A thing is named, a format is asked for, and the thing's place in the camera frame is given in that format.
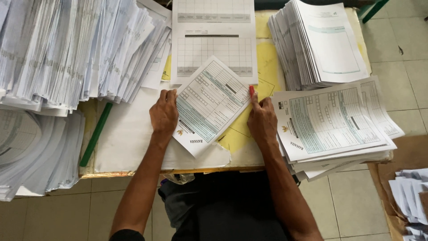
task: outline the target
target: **table grid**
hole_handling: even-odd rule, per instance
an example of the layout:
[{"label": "table grid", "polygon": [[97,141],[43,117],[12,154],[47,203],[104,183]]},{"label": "table grid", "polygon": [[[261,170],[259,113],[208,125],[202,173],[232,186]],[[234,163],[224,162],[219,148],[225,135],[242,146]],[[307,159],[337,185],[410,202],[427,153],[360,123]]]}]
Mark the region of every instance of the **table grid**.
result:
[{"label": "table grid", "polygon": [[250,0],[178,0],[178,22],[250,23]]},{"label": "table grid", "polygon": [[190,76],[214,55],[241,77],[253,75],[251,39],[186,37],[178,39],[177,75]]}]

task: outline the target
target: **table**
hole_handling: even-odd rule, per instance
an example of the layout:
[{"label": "table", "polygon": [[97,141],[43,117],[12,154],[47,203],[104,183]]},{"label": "table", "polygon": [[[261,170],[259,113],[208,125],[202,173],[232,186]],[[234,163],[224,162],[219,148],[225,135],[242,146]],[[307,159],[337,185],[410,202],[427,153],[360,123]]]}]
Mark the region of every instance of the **table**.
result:
[{"label": "table", "polygon": [[[371,73],[372,69],[367,56],[367,49],[356,11],[351,8],[346,8],[345,10],[357,39],[358,48],[366,63],[368,72]],[[256,41],[259,72],[259,86],[257,88],[260,98],[271,96],[274,91],[285,90],[284,74],[280,63],[278,62],[275,46],[267,25],[269,17],[276,12],[277,10],[256,11]],[[167,62],[165,66],[165,70],[167,71],[168,69],[170,70],[170,62]],[[99,104],[100,103],[98,101],[92,99],[91,101],[84,102],[79,106],[79,109],[84,112],[86,116],[82,152],[85,151],[87,142],[89,141],[92,131],[97,123],[98,115],[101,114],[102,108],[101,106],[98,106]],[[263,170],[264,164],[261,153],[254,140],[250,137],[248,128],[246,127],[247,116],[248,113],[244,111],[243,114],[220,136],[220,138],[217,139],[217,142],[221,146],[230,151],[230,163],[225,167],[162,170],[161,174]],[[81,178],[117,177],[134,174],[134,171],[120,170],[115,172],[96,172],[96,156],[97,147],[91,156],[88,166],[84,168],[80,167],[79,174]]]}]

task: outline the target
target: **red marker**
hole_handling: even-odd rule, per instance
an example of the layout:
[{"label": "red marker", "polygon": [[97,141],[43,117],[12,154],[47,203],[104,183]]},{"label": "red marker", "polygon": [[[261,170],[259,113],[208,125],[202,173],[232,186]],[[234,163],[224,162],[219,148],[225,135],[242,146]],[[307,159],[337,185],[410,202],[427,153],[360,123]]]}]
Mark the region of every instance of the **red marker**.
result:
[{"label": "red marker", "polygon": [[250,85],[250,97],[252,98],[254,94],[254,86]]}]

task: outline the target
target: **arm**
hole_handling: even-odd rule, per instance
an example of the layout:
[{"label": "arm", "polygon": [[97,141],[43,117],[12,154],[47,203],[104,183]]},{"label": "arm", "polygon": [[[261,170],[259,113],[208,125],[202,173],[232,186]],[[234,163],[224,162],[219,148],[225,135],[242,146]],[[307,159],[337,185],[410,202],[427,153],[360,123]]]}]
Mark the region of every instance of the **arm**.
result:
[{"label": "arm", "polygon": [[158,102],[150,108],[152,138],[140,166],[119,203],[110,236],[122,229],[144,233],[155,198],[166,147],[177,126],[176,93],[177,90],[162,90]]},{"label": "arm", "polygon": [[265,161],[273,205],[279,220],[297,241],[322,241],[312,212],[282,159],[276,140],[278,120],[269,97],[255,93],[247,125]]}]

